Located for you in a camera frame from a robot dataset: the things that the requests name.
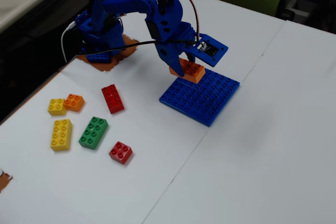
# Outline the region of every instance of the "black cable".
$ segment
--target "black cable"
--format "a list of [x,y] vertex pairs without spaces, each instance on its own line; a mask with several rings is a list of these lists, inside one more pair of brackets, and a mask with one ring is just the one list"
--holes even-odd
[[121,27],[122,27],[122,30],[124,31],[124,23],[122,22],[122,20],[121,20],[121,17],[117,18],[116,20],[120,20],[120,22],[121,22]]
[[[190,40],[167,40],[164,43],[196,44],[197,42],[190,41]],[[126,45],[126,46],[123,46],[123,47],[110,48],[110,49],[106,49],[106,50],[98,51],[98,52],[83,52],[83,53],[80,53],[78,55],[98,55],[98,54],[103,54],[105,52],[119,51],[119,50],[127,49],[127,48],[130,48],[130,47],[136,47],[136,46],[148,45],[148,44],[163,44],[163,42],[160,42],[160,41],[157,41],[157,40],[144,41],[144,42],[139,42],[139,43],[133,43],[133,44],[130,44],[130,45]]]

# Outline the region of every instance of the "green lego brick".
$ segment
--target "green lego brick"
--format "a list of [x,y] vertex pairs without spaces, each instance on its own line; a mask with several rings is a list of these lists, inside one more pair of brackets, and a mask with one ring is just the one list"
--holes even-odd
[[105,119],[93,117],[80,138],[79,144],[86,148],[96,149],[107,126]]

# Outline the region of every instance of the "yellow lego brick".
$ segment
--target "yellow lego brick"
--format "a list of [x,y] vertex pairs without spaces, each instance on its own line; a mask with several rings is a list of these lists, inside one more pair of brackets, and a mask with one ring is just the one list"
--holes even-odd
[[69,119],[55,121],[50,147],[57,151],[64,151],[70,147],[72,123]]
[[50,115],[65,115],[65,99],[51,99],[48,112]]

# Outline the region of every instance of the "white cable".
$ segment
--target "white cable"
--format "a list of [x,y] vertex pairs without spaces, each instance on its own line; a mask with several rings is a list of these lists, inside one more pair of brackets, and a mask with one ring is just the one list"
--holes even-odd
[[74,27],[76,26],[76,22],[71,22],[70,25],[64,30],[64,32],[62,33],[62,36],[61,36],[61,47],[62,47],[62,52],[63,52],[63,57],[64,57],[64,61],[65,63],[68,63],[67,61],[67,57],[65,56],[65,52],[64,52],[64,47],[63,47],[63,37],[64,37],[64,34],[70,30],[70,29],[73,29]]

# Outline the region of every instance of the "robotic arm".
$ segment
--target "robotic arm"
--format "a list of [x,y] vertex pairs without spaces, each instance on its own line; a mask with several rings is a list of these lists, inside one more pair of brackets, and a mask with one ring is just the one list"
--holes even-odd
[[[179,0],[95,0],[92,16],[84,12],[76,18],[87,48],[101,51],[125,46],[120,15],[146,13],[145,19],[160,58],[179,76],[183,77],[179,55],[187,54],[214,67],[228,47],[206,34],[197,34],[191,24],[182,22],[182,5]],[[119,51],[87,55],[90,62],[109,62]]]

